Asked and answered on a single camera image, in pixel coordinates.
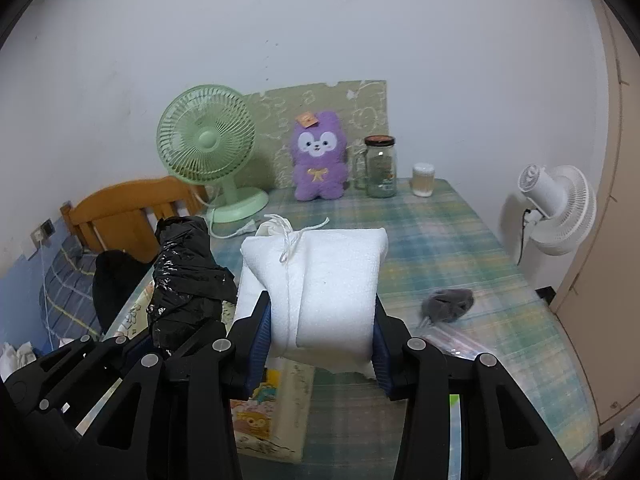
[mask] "small cup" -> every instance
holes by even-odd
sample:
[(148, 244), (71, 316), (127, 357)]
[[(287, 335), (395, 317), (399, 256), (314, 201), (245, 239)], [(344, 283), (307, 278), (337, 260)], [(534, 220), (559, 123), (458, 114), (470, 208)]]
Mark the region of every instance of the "small cup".
[(431, 196), (436, 170), (433, 164), (418, 162), (414, 164), (414, 176), (411, 179), (411, 191), (416, 196)]

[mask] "electric fan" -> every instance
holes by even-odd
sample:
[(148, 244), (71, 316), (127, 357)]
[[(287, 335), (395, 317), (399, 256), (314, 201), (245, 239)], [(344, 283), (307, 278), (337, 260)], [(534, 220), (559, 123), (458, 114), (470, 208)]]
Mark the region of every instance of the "electric fan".
[(560, 256), (577, 248), (591, 231), (596, 196), (578, 168), (558, 166), (547, 172), (529, 164), (520, 174), (518, 188), (535, 207), (524, 215), (520, 257), (529, 239), (543, 253)]
[(237, 91), (201, 85), (183, 92), (162, 114), (156, 145), (162, 163), (177, 178), (222, 187), (223, 200), (209, 203), (209, 224), (247, 218), (267, 204), (263, 190), (238, 189), (233, 180), (255, 145), (254, 122)]

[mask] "orange tag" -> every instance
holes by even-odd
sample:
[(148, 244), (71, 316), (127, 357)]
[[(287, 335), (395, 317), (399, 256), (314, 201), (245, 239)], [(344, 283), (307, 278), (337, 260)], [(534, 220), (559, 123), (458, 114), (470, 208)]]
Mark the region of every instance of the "orange tag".
[(313, 126), (314, 124), (318, 124), (318, 119), (316, 119), (316, 116), (311, 112), (300, 114), (298, 117), (296, 117), (296, 120), (305, 128)]

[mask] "gray fuzzy object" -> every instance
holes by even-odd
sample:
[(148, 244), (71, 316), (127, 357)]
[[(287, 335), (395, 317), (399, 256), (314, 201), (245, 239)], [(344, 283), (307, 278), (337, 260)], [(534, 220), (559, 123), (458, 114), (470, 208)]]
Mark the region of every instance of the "gray fuzzy object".
[(469, 288), (438, 288), (422, 302), (421, 325), (455, 321), (473, 305), (474, 294)]

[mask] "white fan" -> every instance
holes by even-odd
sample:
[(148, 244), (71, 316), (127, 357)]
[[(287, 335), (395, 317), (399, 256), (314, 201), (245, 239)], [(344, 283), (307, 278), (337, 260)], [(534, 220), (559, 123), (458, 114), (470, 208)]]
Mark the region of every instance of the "white fan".
[(546, 171), (529, 164), (520, 174), (518, 188), (535, 207), (524, 215), (520, 257), (529, 239), (543, 253), (561, 256), (576, 249), (591, 231), (596, 195), (578, 168)]

